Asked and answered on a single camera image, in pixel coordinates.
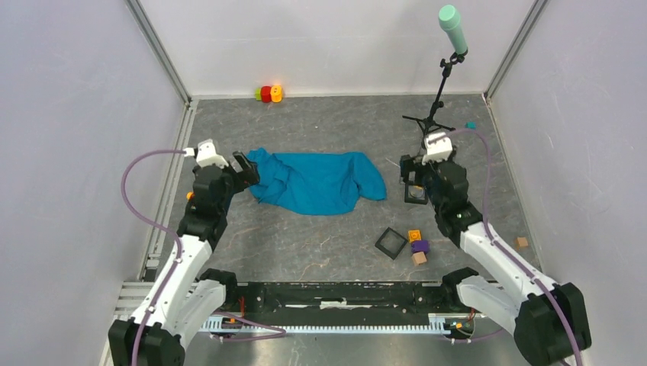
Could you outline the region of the small white brooch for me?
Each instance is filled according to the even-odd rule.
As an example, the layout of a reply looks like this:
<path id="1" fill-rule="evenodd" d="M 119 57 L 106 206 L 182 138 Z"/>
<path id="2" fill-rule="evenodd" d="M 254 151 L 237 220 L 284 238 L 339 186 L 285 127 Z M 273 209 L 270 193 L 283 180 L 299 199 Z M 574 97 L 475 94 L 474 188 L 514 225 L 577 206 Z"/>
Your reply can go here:
<path id="1" fill-rule="evenodd" d="M 417 185 L 410 185 L 408 192 L 411 197 L 416 199 L 423 199 L 425 197 L 424 188 Z"/>

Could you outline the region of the teal blue cloth garment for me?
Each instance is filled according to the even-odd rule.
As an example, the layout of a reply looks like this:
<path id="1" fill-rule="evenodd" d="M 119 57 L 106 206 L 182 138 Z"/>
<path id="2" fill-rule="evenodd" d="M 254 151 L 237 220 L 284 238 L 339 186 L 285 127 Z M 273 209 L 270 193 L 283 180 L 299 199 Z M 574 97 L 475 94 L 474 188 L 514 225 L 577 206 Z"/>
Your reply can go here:
<path id="1" fill-rule="evenodd" d="M 268 152 L 246 157 L 257 164 L 259 183 L 249 188 L 261 204 L 310 216 L 347 214 L 359 199 L 383 201 L 385 181 L 363 152 Z"/>

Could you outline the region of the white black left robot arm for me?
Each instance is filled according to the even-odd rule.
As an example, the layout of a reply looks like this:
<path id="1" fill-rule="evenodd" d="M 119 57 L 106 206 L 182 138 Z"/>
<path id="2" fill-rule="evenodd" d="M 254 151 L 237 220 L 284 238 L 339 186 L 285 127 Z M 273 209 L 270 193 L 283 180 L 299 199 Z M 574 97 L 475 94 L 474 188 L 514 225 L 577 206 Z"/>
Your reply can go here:
<path id="1" fill-rule="evenodd" d="M 184 150 L 195 158 L 192 192 L 177 230 L 152 222 L 175 241 L 158 278 L 143 302 L 127 320 L 116 320 L 108 330 L 115 365 L 182 365 L 185 353 L 203 323 L 217 309 L 232 310 L 239 289 L 227 283 L 232 273 L 198 272 L 213 254 L 227 228 L 227 214 L 235 194 L 259 182 L 257 164 L 244 153 L 233 157 L 236 170 L 217 153 Z"/>

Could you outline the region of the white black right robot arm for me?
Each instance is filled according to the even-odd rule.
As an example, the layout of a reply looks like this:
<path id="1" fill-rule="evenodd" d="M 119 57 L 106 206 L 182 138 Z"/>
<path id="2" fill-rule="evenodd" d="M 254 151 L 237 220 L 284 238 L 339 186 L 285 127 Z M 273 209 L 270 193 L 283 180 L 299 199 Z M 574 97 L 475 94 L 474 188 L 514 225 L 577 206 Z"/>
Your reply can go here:
<path id="1" fill-rule="evenodd" d="M 434 209 L 439 231 L 474 258 L 495 279 L 491 284 L 471 268 L 443 277 L 440 299 L 451 311 L 471 307 L 512 335 L 531 365 L 581 357 L 592 345 L 582 292 L 559 284 L 512 250 L 468 197 L 467 171 L 453 159 L 424 163 L 402 156 L 401 179 L 417 186 Z"/>

